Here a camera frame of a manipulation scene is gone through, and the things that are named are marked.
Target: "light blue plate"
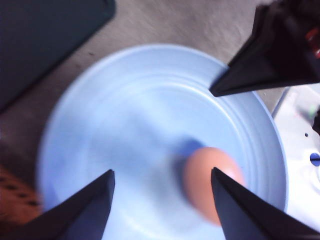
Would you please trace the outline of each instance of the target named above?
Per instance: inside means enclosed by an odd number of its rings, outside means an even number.
[[[57,104],[42,140],[45,209],[113,169],[103,239],[224,239],[181,188],[184,159],[209,146],[228,152],[247,187],[284,210],[285,157],[267,109],[254,92],[215,98],[208,91],[226,68],[200,51],[162,44],[126,49],[90,67]]]

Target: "egg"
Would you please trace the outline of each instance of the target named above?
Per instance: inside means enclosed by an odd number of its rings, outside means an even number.
[[[183,169],[183,185],[192,205],[209,221],[220,225],[211,186],[211,171],[214,167],[245,185],[237,163],[227,153],[214,147],[199,148],[187,159]]]

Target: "white surface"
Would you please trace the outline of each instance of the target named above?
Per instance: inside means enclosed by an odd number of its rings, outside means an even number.
[[[319,153],[320,137],[312,129],[313,117],[305,117],[320,105],[320,91],[313,90],[317,87],[291,87],[274,120],[287,160],[287,213],[320,231],[320,181],[316,172],[319,169],[310,162],[310,154]]]

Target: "orange object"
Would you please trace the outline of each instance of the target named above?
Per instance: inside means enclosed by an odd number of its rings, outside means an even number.
[[[0,165],[0,234],[13,231],[41,214],[37,194]]]
[[[188,158],[184,167],[183,183],[192,205],[208,220],[220,225],[211,186],[211,171],[214,167],[238,183],[245,184],[237,163],[227,153],[214,147],[200,148]]]

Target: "gray floor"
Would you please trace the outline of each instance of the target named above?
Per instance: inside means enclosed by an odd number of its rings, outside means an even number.
[[[0,115],[0,163],[31,186],[46,121],[70,83],[91,64],[120,49],[173,43],[224,63],[252,30],[261,0],[116,0],[115,18]],[[272,110],[281,89],[259,93]]]

